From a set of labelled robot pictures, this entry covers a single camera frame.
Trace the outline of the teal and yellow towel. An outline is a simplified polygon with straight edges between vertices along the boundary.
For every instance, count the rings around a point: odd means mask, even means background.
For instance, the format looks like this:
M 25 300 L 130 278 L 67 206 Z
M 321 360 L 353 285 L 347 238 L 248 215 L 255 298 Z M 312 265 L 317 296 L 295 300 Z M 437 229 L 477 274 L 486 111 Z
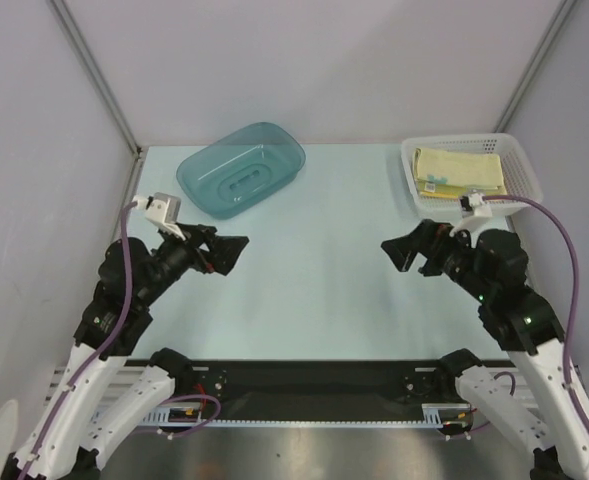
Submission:
M 412 154 L 412 174 L 417 190 L 433 183 L 480 189 L 505 187 L 500 156 L 416 148 Z

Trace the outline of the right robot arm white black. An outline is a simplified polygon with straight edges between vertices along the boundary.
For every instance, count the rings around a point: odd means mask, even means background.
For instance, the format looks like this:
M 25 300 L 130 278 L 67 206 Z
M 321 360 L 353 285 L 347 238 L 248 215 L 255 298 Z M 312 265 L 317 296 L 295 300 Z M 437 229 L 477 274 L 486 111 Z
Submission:
M 517 368 L 538 411 L 499 387 L 467 349 L 440 359 L 437 395 L 477 408 L 525 455 L 531 478 L 589 479 L 589 400 L 563 359 L 567 337 L 553 308 L 526 283 L 528 256 L 519 237 L 488 229 L 473 240 L 451 224 L 423 220 L 381 247 L 400 272 L 422 255 L 421 275 L 445 275 L 478 301 L 483 327 Z

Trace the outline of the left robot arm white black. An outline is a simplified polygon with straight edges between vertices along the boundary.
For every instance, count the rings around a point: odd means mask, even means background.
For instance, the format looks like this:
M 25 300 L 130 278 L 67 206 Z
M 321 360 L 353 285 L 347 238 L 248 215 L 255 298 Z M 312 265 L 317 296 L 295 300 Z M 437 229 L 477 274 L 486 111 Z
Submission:
M 194 388 L 191 362 L 163 348 L 105 413 L 92 418 L 116 374 L 152 322 L 152 305 L 186 272 L 226 276 L 248 246 L 246 236 L 220 236 L 213 226 L 174 223 L 155 249 L 127 235 L 112 243 L 73 338 L 64 375 L 28 439 L 6 461 L 3 479 L 94 477 L 145 415 Z

